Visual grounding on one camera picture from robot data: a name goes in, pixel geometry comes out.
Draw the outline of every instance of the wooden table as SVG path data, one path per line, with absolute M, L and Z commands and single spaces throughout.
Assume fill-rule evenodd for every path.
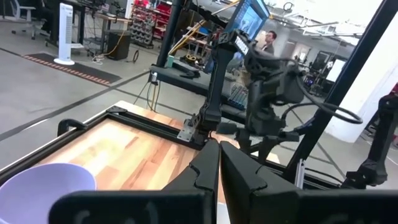
M 181 121 L 125 101 L 115 105 L 175 128 L 183 125 Z M 224 136 L 213 134 L 213 137 L 238 145 Z M 160 190 L 197 154 L 194 149 L 108 119 L 39 164 L 67 162 L 83 166 L 95 176 L 98 190 Z M 268 159 L 279 163 L 275 154 Z M 218 201 L 225 203 L 221 179 Z

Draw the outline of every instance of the workbench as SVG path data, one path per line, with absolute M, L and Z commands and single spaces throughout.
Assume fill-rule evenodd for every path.
M 72 128 L 60 133 L 58 127 L 56 139 L 0 170 L 0 185 L 30 167 L 66 162 L 89 170 L 96 178 L 98 190 L 161 190 L 199 153 L 183 142 L 178 144 L 167 140 L 167 136 L 162 138 L 127 125 L 127 118 L 109 115 L 115 106 L 171 126 L 177 133 L 183 126 L 182 121 L 119 101 L 85 121 L 85 129 Z M 212 137 L 238 146 L 226 136 L 212 134 Z M 279 163 L 277 155 L 272 153 L 268 160 Z M 225 203 L 221 179 L 218 201 Z
M 181 77 L 181 75 L 186 75 L 186 73 L 176 68 L 160 68 L 157 66 L 151 66 L 149 70 L 156 72 L 157 79 L 161 82 L 166 82 L 202 96 L 208 95 L 211 77 L 209 74 L 200 72 L 199 78 L 189 79 Z M 235 81 L 232 81 L 232 75 L 228 75 L 226 73 L 221 94 L 221 112 L 224 118 L 244 124 L 246 122 L 246 112 L 228 105 L 228 98 L 231 95 L 231 88 L 234 82 Z

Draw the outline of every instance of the white pillar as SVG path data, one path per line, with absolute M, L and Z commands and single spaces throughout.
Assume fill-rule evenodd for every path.
M 345 142 L 355 142 L 377 111 L 380 98 L 387 95 L 398 82 L 397 27 L 398 14 L 340 104 L 340 107 L 362 117 L 363 124 L 349 124 L 333 117 L 326 127 L 326 133 Z
M 70 54 L 72 50 L 72 17 L 73 7 L 60 3 L 60 25 L 59 25 L 59 39 L 58 39 L 58 58 L 54 59 L 55 63 L 61 65 L 74 65 L 75 62 L 71 60 Z

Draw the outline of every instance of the gray floor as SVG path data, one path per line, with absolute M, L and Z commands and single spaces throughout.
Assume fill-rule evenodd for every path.
M 98 65 L 85 54 L 73 56 L 79 63 L 122 77 L 107 88 L 16 56 L 38 52 L 55 54 L 57 50 L 45 47 L 44 37 L 31 40 L 25 34 L 12 35 L 14 26 L 20 25 L 0 22 L 3 31 L 0 33 L 0 168 L 55 138 L 57 124 L 63 118 L 84 121 L 119 100 L 135 102 L 147 82 L 147 75 L 140 77 L 138 74 L 146 71 L 157 58 L 157 49 L 141 49 L 135 64 L 105 59 Z M 145 89 L 137 105 L 146 107 L 146 93 Z M 203 96 L 162 83 L 157 111 L 185 119 L 197 113 L 204 100 Z M 275 112 L 281 114 L 285 109 L 286 106 L 276 107 Z M 297 108 L 295 113 L 288 115 L 287 129 L 301 125 L 315 111 L 312 106 Z M 284 142 L 272 152 L 278 155 L 281 164 L 286 165 L 298 144 Z M 356 170 L 365 160 L 369 148 L 369 143 L 361 138 L 354 144 L 347 144 L 323 133 L 307 167 L 343 180 L 347 171 Z M 397 188 L 397 163 L 398 152 L 390 150 L 386 160 L 389 180 L 378 188 Z

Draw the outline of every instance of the tower fan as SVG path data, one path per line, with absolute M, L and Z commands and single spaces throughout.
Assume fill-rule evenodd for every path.
M 75 64 L 75 62 L 70 59 L 72 48 L 72 20 L 73 7 L 68 4 L 60 3 L 58 58 L 54 59 L 54 62 L 61 65 Z

